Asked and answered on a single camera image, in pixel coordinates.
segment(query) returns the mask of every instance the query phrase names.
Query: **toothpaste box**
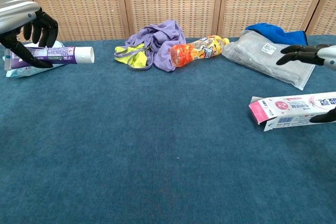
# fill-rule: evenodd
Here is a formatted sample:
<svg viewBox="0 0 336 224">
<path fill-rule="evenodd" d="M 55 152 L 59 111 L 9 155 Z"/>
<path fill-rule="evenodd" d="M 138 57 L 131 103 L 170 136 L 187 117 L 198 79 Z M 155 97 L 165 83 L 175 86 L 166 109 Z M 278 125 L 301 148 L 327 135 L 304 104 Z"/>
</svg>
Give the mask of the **toothpaste box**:
<svg viewBox="0 0 336 224">
<path fill-rule="evenodd" d="M 249 105 L 258 125 L 266 122 L 264 131 L 316 124 L 309 120 L 315 115 L 326 114 L 335 107 L 336 92 L 288 97 L 252 97 Z"/>
</svg>

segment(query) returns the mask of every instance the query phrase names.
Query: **wooden frame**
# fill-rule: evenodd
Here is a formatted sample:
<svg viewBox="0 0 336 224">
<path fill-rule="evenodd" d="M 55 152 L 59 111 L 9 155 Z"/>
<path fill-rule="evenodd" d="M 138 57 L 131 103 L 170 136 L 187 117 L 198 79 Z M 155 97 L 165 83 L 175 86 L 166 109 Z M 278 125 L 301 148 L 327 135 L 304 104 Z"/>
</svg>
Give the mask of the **wooden frame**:
<svg viewBox="0 0 336 224">
<path fill-rule="evenodd" d="M 133 23 L 133 17 L 132 17 L 132 7 L 131 7 L 131 0 L 125 0 L 125 6 L 126 6 L 126 16 L 128 20 L 128 26 L 129 26 L 129 32 L 130 34 L 134 34 L 134 23 Z"/>
<path fill-rule="evenodd" d="M 306 30 L 306 33 L 307 35 L 312 35 L 313 32 L 314 32 L 314 29 L 321 17 L 321 14 L 327 4 L 328 0 L 320 0 L 320 2 L 318 3 L 317 7 L 316 7 L 316 10 L 315 10 L 315 13 L 313 15 L 313 17 L 311 18 L 310 20 L 310 23 L 307 27 L 307 30 Z"/>
<path fill-rule="evenodd" d="M 307 12 L 306 18 L 304 19 L 304 21 L 302 22 L 302 26 L 301 26 L 301 30 L 306 30 L 308 25 L 309 25 L 309 21 L 311 20 L 313 14 L 314 14 L 314 10 L 316 8 L 316 5 L 318 4 L 319 0 L 313 0 L 311 2 L 311 5 L 309 7 L 309 10 Z"/>
<path fill-rule="evenodd" d="M 126 9 L 126 0 L 118 0 L 118 2 L 119 2 L 120 13 L 121 13 L 121 22 L 122 22 L 122 27 L 124 30 L 124 36 L 125 38 L 129 38 L 131 34 L 130 34 L 127 9 Z"/>
<path fill-rule="evenodd" d="M 220 4 L 218 24 L 217 24 L 217 34 L 219 36 L 221 36 L 223 32 L 224 11 L 226 7 L 226 2 L 227 0 L 221 0 L 221 4 Z"/>
<path fill-rule="evenodd" d="M 212 34 L 217 34 L 217 31 L 218 31 L 218 23 L 219 23 L 219 18 L 220 18 L 221 5 L 222 5 L 222 0 L 215 0 L 214 16 L 212 19 Z"/>
</svg>

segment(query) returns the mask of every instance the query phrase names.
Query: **plastic bottle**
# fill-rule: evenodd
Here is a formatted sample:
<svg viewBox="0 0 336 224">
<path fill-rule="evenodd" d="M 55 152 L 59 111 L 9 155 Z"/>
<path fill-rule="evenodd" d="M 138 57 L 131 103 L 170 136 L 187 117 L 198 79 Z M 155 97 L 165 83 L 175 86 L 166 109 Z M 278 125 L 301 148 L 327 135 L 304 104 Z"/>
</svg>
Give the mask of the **plastic bottle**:
<svg viewBox="0 0 336 224">
<path fill-rule="evenodd" d="M 229 44 L 228 38 L 211 35 L 189 44 L 175 45 L 170 50 L 173 65 L 182 67 L 193 60 L 217 56 L 226 44 Z"/>
</svg>

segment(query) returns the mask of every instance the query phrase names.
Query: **white label on bag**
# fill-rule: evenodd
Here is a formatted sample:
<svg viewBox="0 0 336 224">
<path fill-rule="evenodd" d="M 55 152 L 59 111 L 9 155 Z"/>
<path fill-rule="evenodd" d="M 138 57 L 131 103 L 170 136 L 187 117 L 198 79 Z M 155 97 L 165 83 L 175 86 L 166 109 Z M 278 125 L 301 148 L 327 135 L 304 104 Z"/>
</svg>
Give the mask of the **white label on bag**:
<svg viewBox="0 0 336 224">
<path fill-rule="evenodd" d="M 272 46 L 270 43 L 266 43 L 261 49 L 263 52 L 272 55 L 277 48 Z"/>
</svg>

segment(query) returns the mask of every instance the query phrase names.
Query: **robot finger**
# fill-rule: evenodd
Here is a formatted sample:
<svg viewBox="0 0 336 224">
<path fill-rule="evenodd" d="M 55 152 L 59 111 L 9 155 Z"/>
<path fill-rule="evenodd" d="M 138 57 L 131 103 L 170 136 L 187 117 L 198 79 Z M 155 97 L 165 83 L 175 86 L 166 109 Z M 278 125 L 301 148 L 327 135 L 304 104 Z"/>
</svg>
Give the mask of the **robot finger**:
<svg viewBox="0 0 336 224">
<path fill-rule="evenodd" d="M 40 10 L 37 13 L 37 19 L 34 21 L 38 23 L 40 27 L 43 28 L 43 36 L 41 40 L 43 43 L 41 45 L 52 47 L 57 39 L 58 36 L 58 23 L 56 20 L 51 18 L 47 13 Z"/>
<path fill-rule="evenodd" d="M 325 47 L 330 47 L 330 46 L 332 46 L 332 45 L 330 45 L 330 44 L 318 44 L 318 45 L 316 45 L 316 47 L 319 48 L 319 49 L 325 48 Z"/>
<path fill-rule="evenodd" d="M 37 44 L 41 37 L 42 27 L 39 23 L 33 22 L 33 36 L 31 37 L 34 44 Z"/>
<path fill-rule="evenodd" d="M 289 47 L 284 48 L 280 52 L 282 54 L 288 54 L 290 52 L 317 52 L 320 48 L 317 46 L 299 46 L 299 45 L 292 45 Z"/>
<path fill-rule="evenodd" d="M 23 37 L 25 38 L 25 40 L 29 40 L 30 36 L 32 35 L 32 23 L 29 22 L 26 25 L 23 26 Z"/>
<path fill-rule="evenodd" d="M 16 39 L 16 37 L 10 37 L 9 39 L 3 39 L 2 44 L 10 49 L 14 54 L 19 56 L 23 61 L 36 68 L 52 68 L 53 64 L 48 61 L 39 60 L 34 58 L 32 53 Z"/>
<path fill-rule="evenodd" d="M 44 27 L 42 30 L 42 37 L 38 44 L 39 47 L 45 47 L 47 45 L 47 40 L 49 38 L 49 29 Z"/>
<path fill-rule="evenodd" d="M 296 52 L 296 51 L 298 51 L 301 47 L 302 46 L 300 46 L 300 45 L 292 45 L 292 46 L 288 46 L 288 47 L 284 48 L 280 52 L 282 54 L 288 54 L 289 52 Z"/>
<path fill-rule="evenodd" d="M 324 63 L 324 59 L 319 58 L 315 52 L 296 51 L 296 52 L 290 52 L 282 56 L 277 61 L 277 65 L 284 65 L 294 60 L 299 60 L 304 63 L 314 64 L 314 65 L 319 65 L 319 66 L 322 66 Z"/>
<path fill-rule="evenodd" d="M 336 121 L 336 108 L 323 115 L 316 115 L 310 119 L 311 123 L 331 123 Z"/>
</svg>

